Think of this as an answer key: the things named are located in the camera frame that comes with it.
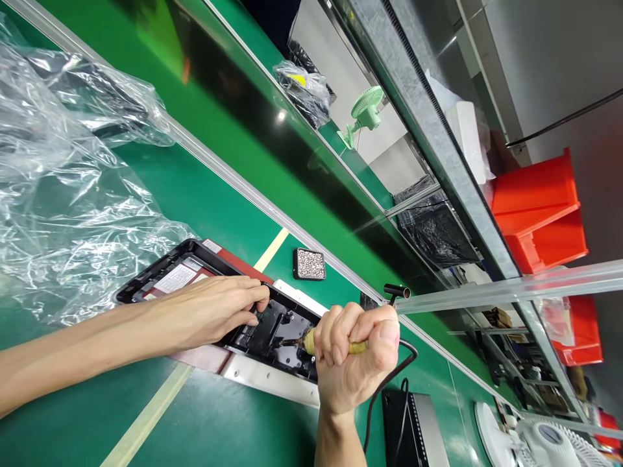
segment green fan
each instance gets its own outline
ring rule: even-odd
[[[376,106],[381,103],[383,96],[383,89],[380,86],[374,86],[365,90],[363,94],[359,96],[357,102],[355,102],[350,113],[350,116],[355,119],[355,126],[347,125],[345,135],[341,131],[337,132],[348,149],[354,148],[354,135],[357,130],[363,127],[374,130],[380,125],[381,117],[378,115],[379,111],[376,109]]]

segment black device housing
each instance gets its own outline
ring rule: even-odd
[[[241,276],[240,270],[195,239],[180,243],[165,256],[147,267],[126,283],[116,294],[117,301],[129,304],[143,302],[143,295],[186,258],[191,257],[204,268],[220,276]],[[318,376],[312,355],[298,347],[281,347],[284,339],[299,339],[310,328],[316,327],[320,316],[296,300],[264,283],[271,299],[263,313],[255,308],[252,313],[260,322],[257,326],[240,326],[225,335],[216,345],[317,383]]]
[[[431,397],[397,389],[384,389],[381,394],[387,465],[450,467]]]

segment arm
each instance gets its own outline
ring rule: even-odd
[[[103,372],[218,341],[257,325],[269,290],[242,277],[203,280],[173,294],[124,305],[0,352],[0,417],[33,399]]]
[[[390,306],[364,313],[350,303],[323,316],[314,332],[320,394],[316,467],[366,465],[354,410],[396,367],[399,339],[398,316]],[[365,352],[348,354],[350,342],[365,341]]]
[[[335,415],[320,408],[316,467],[365,466],[354,412]]]

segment plastic bag with yellow label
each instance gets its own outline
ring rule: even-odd
[[[273,72],[292,103],[316,130],[331,120],[330,94],[324,76],[308,73],[289,60],[274,66]]]

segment black plastic case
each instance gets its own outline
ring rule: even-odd
[[[172,249],[167,255],[147,267],[117,292],[117,301],[129,304],[143,302],[144,294],[186,258],[191,257],[204,268],[220,276],[239,276],[242,273],[198,240],[188,239]],[[216,345],[270,365],[279,370],[309,379],[318,380],[311,355],[296,347],[280,347],[279,340],[298,339],[315,327],[320,317],[296,300],[265,283],[271,293],[271,301],[263,313],[255,308],[257,326],[240,326],[228,333]]]

